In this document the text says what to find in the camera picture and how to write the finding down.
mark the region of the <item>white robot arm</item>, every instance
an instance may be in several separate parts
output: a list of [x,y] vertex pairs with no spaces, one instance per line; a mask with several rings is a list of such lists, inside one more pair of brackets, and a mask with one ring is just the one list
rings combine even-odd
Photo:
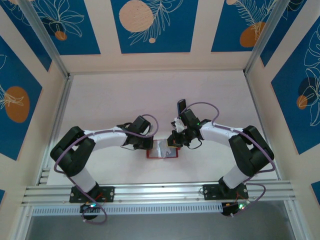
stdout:
[[135,150],[152,149],[153,135],[146,136],[151,129],[152,125],[143,116],[139,116],[133,123],[105,130],[89,131],[75,126],[52,149],[50,156],[63,170],[62,173],[85,193],[95,198],[99,193],[99,185],[85,167],[91,153],[103,148],[126,145],[133,145]]
[[193,139],[198,139],[231,148],[236,165],[219,180],[219,190],[224,196],[229,196],[230,192],[274,159],[272,150],[254,126],[232,128],[208,119],[200,121],[191,109],[183,111],[171,124],[175,130],[167,139],[168,146],[188,147]]

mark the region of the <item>aluminum rail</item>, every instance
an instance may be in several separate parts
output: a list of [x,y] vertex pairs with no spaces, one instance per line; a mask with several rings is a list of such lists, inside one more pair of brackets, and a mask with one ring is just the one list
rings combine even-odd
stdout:
[[[114,186],[114,201],[108,204],[169,204],[169,203],[199,203],[209,202],[204,199],[200,189],[204,184],[218,182],[184,182],[184,183],[154,183],[154,184],[108,184]],[[295,193],[290,181],[256,180],[251,183],[263,184],[266,193],[261,201],[295,200]],[[39,185],[26,188],[22,206],[59,206],[72,205],[69,203],[71,185]],[[247,186],[249,201],[254,201],[262,193],[260,186]],[[219,200],[212,202],[230,202]]]

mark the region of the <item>metal bar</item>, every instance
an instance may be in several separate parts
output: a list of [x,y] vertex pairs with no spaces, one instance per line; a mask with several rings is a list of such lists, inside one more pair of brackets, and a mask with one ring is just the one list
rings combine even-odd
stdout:
[[55,143],[57,142],[58,136],[59,136],[61,122],[64,118],[64,114],[65,114],[72,82],[73,82],[73,76],[71,76],[69,78],[69,80],[65,82],[64,89],[63,89],[63,92],[62,92],[62,95],[60,98],[60,102],[59,102],[58,108],[56,110],[55,120],[53,123],[49,143],[44,150],[41,167],[38,171],[36,182],[34,183],[35,185],[38,185],[40,183],[43,171],[47,171],[47,172],[50,171],[50,168],[49,168],[50,151],[54,147]]
[[298,202],[295,200],[284,201],[290,224],[296,239],[301,240],[313,240],[314,238],[310,234],[305,221],[305,217],[302,215],[301,208]]
[[252,54],[245,65],[244,75],[248,75],[256,60],[260,57],[262,51],[264,50],[267,42],[269,41],[272,33],[274,32],[282,14],[286,10],[290,0],[274,0],[277,3],[274,6],[274,9],[270,13],[268,20],[266,21],[265,27],[263,28],[262,33],[260,34],[258,40],[256,41],[255,46],[253,47]]
[[43,171],[41,174],[42,178],[48,178],[49,177],[49,172],[48,171]]
[[[251,99],[252,99],[252,102],[253,102],[253,105],[254,105],[254,109],[255,109],[255,112],[258,116],[258,119],[259,119],[259,123],[260,123],[260,126],[262,128],[262,133],[263,133],[263,136],[264,136],[264,139],[266,141],[266,143],[269,145],[269,147],[271,148],[272,150],[272,147],[270,146],[270,141],[268,140],[268,137],[267,137],[267,134],[266,134],[266,131],[265,131],[265,128],[264,128],[264,125],[262,123],[262,119],[261,119],[261,116],[260,116],[260,113],[259,113],[259,110],[258,110],[258,106],[257,106],[257,102],[256,102],[256,99],[255,99],[255,96],[254,96],[254,93],[252,91],[252,87],[251,87],[251,84],[249,82],[249,76],[248,75],[244,75],[245,77],[245,80],[246,80],[246,84],[248,86],[248,89],[249,89],[249,92],[250,92],[250,96],[251,96]],[[273,160],[274,164],[275,164],[275,173],[276,173],[276,176],[278,178],[278,180],[281,180],[281,174],[279,173],[279,168],[278,168],[278,164],[277,164],[277,159],[274,159]]]
[[19,208],[16,221],[12,227],[14,231],[10,236],[10,240],[26,239],[33,210],[34,208],[31,206],[21,206]]
[[[294,200],[295,193],[289,181],[252,181],[265,185],[267,191],[262,201]],[[200,193],[204,184],[194,183],[155,183],[155,184],[119,184],[115,186],[114,202],[108,204],[155,204],[155,203],[199,203],[207,202]],[[29,186],[26,188],[22,205],[55,206],[74,205],[69,203],[71,185],[63,186]],[[254,201],[262,193],[262,188],[247,185],[249,200]],[[218,202],[230,202],[230,199]]]
[[[135,214],[189,214],[189,213],[222,213],[223,207],[218,202],[197,202],[180,204],[127,204],[104,205],[108,215],[135,215]],[[100,210],[95,210],[87,215],[103,215]],[[36,216],[80,216],[79,206],[38,206],[32,213]]]
[[35,11],[32,3],[28,0],[16,0],[22,13],[25,15],[26,19],[28,20],[30,26],[32,27],[33,31],[39,38],[40,42],[42,43],[44,49],[49,54],[50,58],[55,62],[57,68],[60,72],[67,78],[69,76],[69,71],[67,70],[65,64],[60,58],[60,54],[54,45],[54,42],[50,38],[46,28],[42,24],[37,12]]

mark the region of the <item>orange circle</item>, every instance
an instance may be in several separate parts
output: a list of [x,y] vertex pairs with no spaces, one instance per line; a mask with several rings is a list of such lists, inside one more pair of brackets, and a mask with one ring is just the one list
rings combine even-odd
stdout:
[[226,0],[226,4],[233,5],[237,2],[237,0]]
[[149,39],[149,43],[154,44],[156,42],[156,39],[154,37],[151,37]]
[[128,1],[119,11],[122,26],[129,32],[138,33],[147,30],[154,22],[154,15],[141,0]]
[[307,97],[304,96],[304,95],[299,96],[298,99],[296,100],[296,105],[301,110],[305,109],[307,107],[307,105],[308,105]]
[[28,93],[22,87],[12,86],[5,92],[4,99],[8,102],[5,104],[8,117],[16,123],[23,123],[30,110]]
[[241,46],[245,48],[254,47],[265,25],[265,22],[258,22],[255,25],[247,27],[240,36]]
[[56,37],[56,39],[58,39],[60,41],[67,40],[67,34],[65,34],[63,31],[56,31],[54,33],[54,36]]

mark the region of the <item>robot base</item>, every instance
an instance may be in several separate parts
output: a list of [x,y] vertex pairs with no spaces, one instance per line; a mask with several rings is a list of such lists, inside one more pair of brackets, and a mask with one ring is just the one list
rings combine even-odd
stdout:
[[230,189],[226,194],[221,192],[221,186],[219,184],[205,184],[203,187],[204,200],[236,200],[239,195],[243,199],[248,199],[247,187],[244,184],[240,184],[234,189]]
[[[98,203],[112,203],[114,201],[115,187],[98,186],[94,187],[88,194]],[[75,186],[71,188],[70,203],[86,203],[88,198],[84,196]]]

